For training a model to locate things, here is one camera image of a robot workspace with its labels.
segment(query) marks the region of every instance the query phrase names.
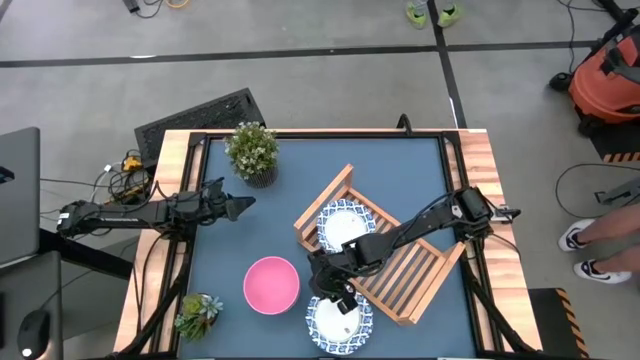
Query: green plant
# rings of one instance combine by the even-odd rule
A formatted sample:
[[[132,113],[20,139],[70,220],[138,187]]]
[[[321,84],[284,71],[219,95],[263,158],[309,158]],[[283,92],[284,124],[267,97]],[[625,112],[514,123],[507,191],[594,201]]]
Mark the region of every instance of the green plant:
[[[206,294],[190,294],[182,299],[182,309],[176,317],[176,330],[187,341],[202,339],[222,311],[219,298]]]
[[[247,180],[276,166],[278,142],[260,123],[240,123],[233,136],[225,138],[224,152],[231,158],[233,171]]]

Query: blue table surface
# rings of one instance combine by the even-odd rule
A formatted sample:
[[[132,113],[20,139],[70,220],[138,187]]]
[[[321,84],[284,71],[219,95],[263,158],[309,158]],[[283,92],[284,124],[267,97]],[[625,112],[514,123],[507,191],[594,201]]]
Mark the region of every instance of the blue table surface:
[[[201,341],[181,341],[183,359],[202,357],[318,357],[328,354],[309,337],[304,320],[312,293],[307,250],[293,223],[346,164],[354,166],[353,186],[396,219],[406,221],[446,192],[435,139],[281,140],[279,176],[266,189],[253,189],[236,177],[224,144],[211,144],[205,179],[225,177],[223,190],[257,201],[237,222],[218,220],[196,237],[189,293],[219,296],[224,302],[211,332]],[[455,239],[449,230],[429,235],[445,251]],[[281,256],[298,271],[300,296],[285,314],[253,311],[242,291],[246,271],[265,256]],[[350,357],[474,356],[470,314],[459,266],[417,325],[399,326],[374,306],[373,333]]]

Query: green shoe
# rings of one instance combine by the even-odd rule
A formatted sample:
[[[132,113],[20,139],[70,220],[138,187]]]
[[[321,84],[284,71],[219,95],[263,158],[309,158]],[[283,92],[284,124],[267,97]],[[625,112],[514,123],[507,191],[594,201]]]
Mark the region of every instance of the green shoe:
[[[458,5],[453,5],[453,12],[449,14],[448,12],[442,10],[440,12],[440,18],[438,19],[438,26],[445,28],[453,25],[458,19],[462,16],[462,9]]]
[[[427,23],[427,14],[416,16],[415,10],[416,6],[412,2],[407,3],[407,19],[409,19],[411,26],[414,28],[418,30],[424,29],[424,25]]]

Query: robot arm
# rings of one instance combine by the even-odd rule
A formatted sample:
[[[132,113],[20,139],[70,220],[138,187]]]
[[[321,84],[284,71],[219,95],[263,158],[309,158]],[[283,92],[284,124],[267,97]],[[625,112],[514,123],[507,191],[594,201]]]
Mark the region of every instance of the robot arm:
[[[362,235],[342,244],[339,253],[326,254],[320,249],[309,254],[309,285],[316,296],[337,301],[340,311],[346,314],[357,306],[349,279],[377,274],[395,250],[437,230],[454,227],[469,239],[486,238],[492,233],[492,216],[477,188],[447,194],[384,234]]]
[[[142,205],[99,205],[76,201],[60,210],[56,229],[60,235],[72,237],[97,229],[152,228],[159,232],[179,232],[188,224],[210,225],[218,218],[235,221],[255,202],[255,198],[236,198],[225,194],[222,192],[222,180],[205,183],[200,191],[183,191]]]

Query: computer mouse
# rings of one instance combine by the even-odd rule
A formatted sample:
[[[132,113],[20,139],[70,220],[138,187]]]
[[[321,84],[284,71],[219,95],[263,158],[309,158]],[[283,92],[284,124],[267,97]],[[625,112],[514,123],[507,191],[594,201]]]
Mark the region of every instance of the computer mouse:
[[[49,344],[49,313],[35,310],[22,319],[18,330],[18,349],[22,357],[35,360],[44,354]]]

